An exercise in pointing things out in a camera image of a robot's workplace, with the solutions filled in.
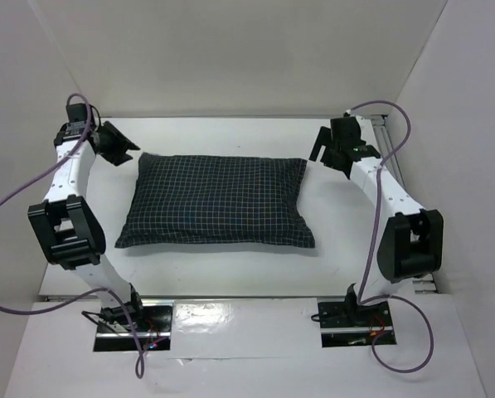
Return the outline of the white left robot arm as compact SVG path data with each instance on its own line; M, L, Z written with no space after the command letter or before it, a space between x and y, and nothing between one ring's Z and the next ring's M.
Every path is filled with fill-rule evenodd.
M97 157L117 167L139 147L113 124L97 119L94 110L84 102L66 105L68 121L54 140L57 168L51 187L27 216L46 260L95 291L106 322L134 331L145 321L142 300L108 260L104 230L85 196Z

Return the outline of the dark checked pillowcase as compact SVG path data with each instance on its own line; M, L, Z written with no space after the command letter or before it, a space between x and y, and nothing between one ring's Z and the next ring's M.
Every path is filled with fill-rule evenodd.
M302 158L143 153L118 249L260 243L312 249L298 211Z

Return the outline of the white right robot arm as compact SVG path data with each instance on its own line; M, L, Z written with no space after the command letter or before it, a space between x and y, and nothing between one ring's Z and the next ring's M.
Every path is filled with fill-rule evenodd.
M319 130L310 160L343 172L375 207L371 244L362 281L351 284L343 304L321 303L322 327L366 326L381 304L409 279L423 278L442 265L444 218L427 210L396 181L378 150L363 134L371 121L345 114Z

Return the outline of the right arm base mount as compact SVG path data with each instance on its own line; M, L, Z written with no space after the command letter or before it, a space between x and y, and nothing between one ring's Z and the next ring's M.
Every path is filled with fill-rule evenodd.
M318 301L310 319L320 327L323 348L396 345L391 311L386 302L352 308L350 300Z

